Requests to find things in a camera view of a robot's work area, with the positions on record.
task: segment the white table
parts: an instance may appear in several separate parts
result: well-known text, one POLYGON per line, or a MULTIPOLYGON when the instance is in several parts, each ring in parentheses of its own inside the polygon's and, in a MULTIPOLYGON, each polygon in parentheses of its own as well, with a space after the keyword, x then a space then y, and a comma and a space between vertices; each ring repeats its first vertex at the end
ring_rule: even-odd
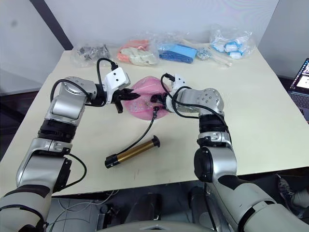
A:
MULTIPOLYGON (((120 66, 131 83, 149 75, 159 78, 168 72, 181 74, 192 88, 219 90, 225 102, 225 120, 233 138, 239 175, 309 166, 309 126, 259 51, 234 61, 229 69, 199 60, 193 64, 161 61, 157 67, 124 63, 120 66)), ((109 67, 102 67, 102 77, 109 71, 109 67)), ((51 87, 67 76, 98 82, 95 67, 75 68, 70 62, 70 51, 63 53, 0 162, 0 196, 15 189, 16 171, 44 120, 51 87)), ((105 158, 135 141, 148 125, 149 121, 137 119, 125 110, 117 114, 114 105, 87 107, 72 142, 72 153, 88 167, 87 176, 55 195, 196 180, 193 157, 198 149, 198 121, 175 114, 156 120, 144 139, 158 136, 160 148, 105 168, 105 158)), ((68 183, 82 173, 81 165, 73 160, 68 183)))

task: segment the blue fabric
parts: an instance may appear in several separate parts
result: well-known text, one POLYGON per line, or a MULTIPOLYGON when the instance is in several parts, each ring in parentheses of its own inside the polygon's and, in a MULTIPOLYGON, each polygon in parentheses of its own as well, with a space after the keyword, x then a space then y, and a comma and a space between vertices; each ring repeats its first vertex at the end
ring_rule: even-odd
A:
POLYGON ((159 57, 178 62, 192 63, 197 50, 182 44, 164 43, 159 47, 159 57))

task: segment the silver arm segment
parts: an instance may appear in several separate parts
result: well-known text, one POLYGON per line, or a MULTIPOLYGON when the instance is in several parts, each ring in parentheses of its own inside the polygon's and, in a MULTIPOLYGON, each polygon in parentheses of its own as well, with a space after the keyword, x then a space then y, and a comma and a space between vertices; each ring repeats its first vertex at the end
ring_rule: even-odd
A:
MULTIPOLYGON (((71 160, 65 156, 72 148, 85 104, 95 100, 101 88, 78 77, 65 79, 83 88, 91 99, 78 87, 61 83, 59 95, 52 100, 38 137, 33 139, 17 171, 17 189, 0 199, 1 232, 45 231, 52 193, 67 183, 71 160)), ((106 92, 100 94, 112 103, 114 92, 129 84, 127 74, 117 68, 107 74, 103 85, 106 92)))
MULTIPOLYGON (((185 85, 185 80, 175 76, 171 95, 185 85)), ((167 109, 175 110, 167 96, 167 109)), ((224 103, 213 88, 204 90, 181 89, 177 101, 198 104, 214 110, 224 117, 224 103)), ((277 204, 257 185, 237 177, 237 160, 226 128, 212 112, 193 106, 176 104, 180 112, 198 113, 198 144, 195 153, 195 174, 215 194, 218 205, 231 225, 238 232, 307 232, 309 225, 299 220, 281 204, 277 204)))

